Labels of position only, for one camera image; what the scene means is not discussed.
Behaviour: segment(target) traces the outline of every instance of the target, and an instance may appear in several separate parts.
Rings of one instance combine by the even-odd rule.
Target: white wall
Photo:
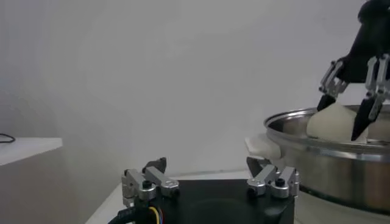
[[[2,0],[2,126],[64,138],[80,209],[159,156],[174,173],[243,168],[263,119],[316,106],[363,2]]]

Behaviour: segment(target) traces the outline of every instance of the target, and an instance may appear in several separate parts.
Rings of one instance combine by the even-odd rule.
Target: dough ball
[[[334,103],[314,114],[307,125],[308,136],[329,141],[350,142],[356,112]],[[368,128],[355,142],[367,143]]]

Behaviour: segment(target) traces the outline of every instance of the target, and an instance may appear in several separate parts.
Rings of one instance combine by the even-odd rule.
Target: pot handle
[[[251,156],[260,156],[266,159],[280,159],[282,157],[280,147],[271,141],[266,133],[245,138],[245,146]]]

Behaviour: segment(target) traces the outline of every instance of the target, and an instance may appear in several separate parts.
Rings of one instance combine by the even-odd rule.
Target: bolt
[[[152,182],[150,182],[149,180],[145,180],[142,182],[142,188],[143,189],[150,189],[152,188]]]
[[[277,187],[283,187],[285,185],[285,181],[281,178],[278,178],[276,181],[275,181],[275,185]]]

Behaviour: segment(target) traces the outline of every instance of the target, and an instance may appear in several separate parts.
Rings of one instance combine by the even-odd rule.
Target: stainless steel pot
[[[282,151],[282,158],[272,163],[296,167],[301,191],[390,215],[390,105],[383,106],[369,127],[368,144],[309,138],[306,126],[315,112],[315,108],[289,111],[265,120],[267,137]]]

